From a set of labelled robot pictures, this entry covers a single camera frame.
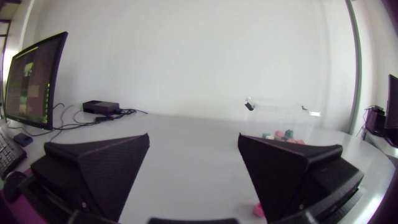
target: keyboard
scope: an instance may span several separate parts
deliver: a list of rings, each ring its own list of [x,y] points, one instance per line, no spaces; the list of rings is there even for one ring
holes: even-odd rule
[[[25,158],[25,150],[0,131],[0,177],[4,180]]]

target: computer mouse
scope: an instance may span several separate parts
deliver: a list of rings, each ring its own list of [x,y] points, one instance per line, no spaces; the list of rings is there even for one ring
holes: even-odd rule
[[[11,172],[7,175],[4,180],[3,193],[4,198],[6,198],[9,203],[15,202],[21,195],[21,190],[18,185],[25,179],[26,175],[18,171]]]

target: black box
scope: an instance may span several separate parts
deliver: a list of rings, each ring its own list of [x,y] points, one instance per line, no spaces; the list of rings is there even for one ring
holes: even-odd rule
[[[119,103],[110,103],[98,100],[91,100],[83,103],[83,111],[87,113],[111,116],[117,109],[119,109]]]
[[[368,110],[365,128],[373,135],[383,137],[385,122],[386,116],[384,115],[384,112],[377,108],[371,108]]]

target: white desktop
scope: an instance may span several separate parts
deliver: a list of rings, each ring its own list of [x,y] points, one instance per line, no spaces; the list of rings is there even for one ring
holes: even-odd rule
[[[72,123],[77,111],[64,114]],[[93,121],[95,115],[78,113],[76,119]],[[4,124],[10,136],[20,129]],[[53,142],[73,144],[148,133],[150,148],[142,163],[119,222],[146,223],[152,217],[173,220],[236,218],[240,223],[264,223],[252,213],[259,202],[238,151],[239,132],[246,123],[137,113],[94,126],[64,131]],[[29,128],[35,134],[40,131]],[[17,168],[27,170],[44,155],[43,144],[57,133],[34,137],[25,150],[27,159]],[[381,203],[395,168],[367,142],[348,134],[314,129],[307,144],[341,144],[342,157],[365,173],[360,187],[364,195],[341,223],[366,223]]]

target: green object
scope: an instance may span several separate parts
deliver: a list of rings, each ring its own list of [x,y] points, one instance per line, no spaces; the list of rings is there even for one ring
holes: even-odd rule
[[[293,139],[293,134],[294,134],[294,132],[289,129],[289,130],[285,131],[285,138]]]
[[[263,138],[263,139],[265,139],[267,136],[270,136],[270,134],[268,134],[268,133],[262,134],[262,138]]]

